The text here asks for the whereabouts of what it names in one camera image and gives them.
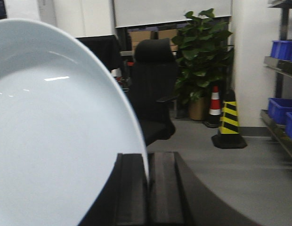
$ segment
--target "metal shelf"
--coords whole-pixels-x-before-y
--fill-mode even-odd
[[[283,128],[279,127],[275,123],[275,121],[269,117],[268,112],[266,110],[261,110],[260,115],[272,136],[281,144],[281,146],[292,157],[292,139],[290,139],[287,136]]]
[[[270,0],[271,8],[292,8],[292,0]]]
[[[283,74],[287,77],[292,78],[292,62],[287,60],[279,60],[273,57],[266,56],[264,63],[268,68],[274,70],[277,73]]]

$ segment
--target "white wall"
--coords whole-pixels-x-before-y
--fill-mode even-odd
[[[114,34],[109,0],[54,0],[57,27],[74,37]]]
[[[265,126],[260,110],[274,96],[275,73],[264,67],[272,40],[278,40],[280,9],[268,1],[233,0],[232,32],[235,45],[234,81],[239,123],[244,127]]]
[[[37,0],[5,0],[8,18],[40,20]]]

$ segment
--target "gray floor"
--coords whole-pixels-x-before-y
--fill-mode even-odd
[[[218,129],[174,120],[176,133],[147,147],[179,152],[195,175],[219,198],[267,226],[292,226],[292,159],[271,137],[244,137],[243,149],[216,148]]]

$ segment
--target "chair headrest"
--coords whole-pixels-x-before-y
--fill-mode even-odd
[[[170,39],[143,40],[135,51],[137,62],[173,62],[175,57],[170,49]]]

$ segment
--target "cardboard box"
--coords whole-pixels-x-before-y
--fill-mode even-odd
[[[153,39],[154,32],[153,31],[139,31],[139,32],[129,32],[131,37],[131,48],[132,51],[135,51],[137,45],[147,39]]]
[[[178,33],[177,29],[171,29],[171,30],[163,30],[163,31],[158,31],[158,39],[165,39],[169,38],[170,39],[170,48],[173,52],[178,50],[178,46],[175,45],[171,39],[176,36]]]

